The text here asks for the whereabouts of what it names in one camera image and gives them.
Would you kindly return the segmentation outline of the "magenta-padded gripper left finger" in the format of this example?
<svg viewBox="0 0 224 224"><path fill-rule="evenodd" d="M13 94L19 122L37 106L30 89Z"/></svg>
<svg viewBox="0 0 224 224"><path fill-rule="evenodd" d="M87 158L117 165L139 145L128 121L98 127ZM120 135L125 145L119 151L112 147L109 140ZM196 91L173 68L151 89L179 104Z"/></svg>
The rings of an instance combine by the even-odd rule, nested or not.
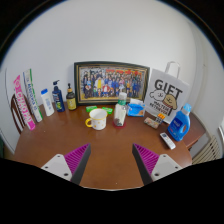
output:
<svg viewBox="0 0 224 224"><path fill-rule="evenodd" d="M79 185L90 154L91 145L85 144L66 155L56 154L42 169Z"/></svg>

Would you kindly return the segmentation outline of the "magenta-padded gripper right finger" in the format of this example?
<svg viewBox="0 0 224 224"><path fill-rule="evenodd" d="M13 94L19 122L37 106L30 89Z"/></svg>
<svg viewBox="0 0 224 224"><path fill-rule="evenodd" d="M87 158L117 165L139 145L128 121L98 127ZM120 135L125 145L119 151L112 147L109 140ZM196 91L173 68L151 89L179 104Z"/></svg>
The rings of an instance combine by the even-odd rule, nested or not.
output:
<svg viewBox="0 0 224 224"><path fill-rule="evenodd" d="M132 146L132 153L144 185L148 185L182 169L167 154L158 155L136 143Z"/></svg>

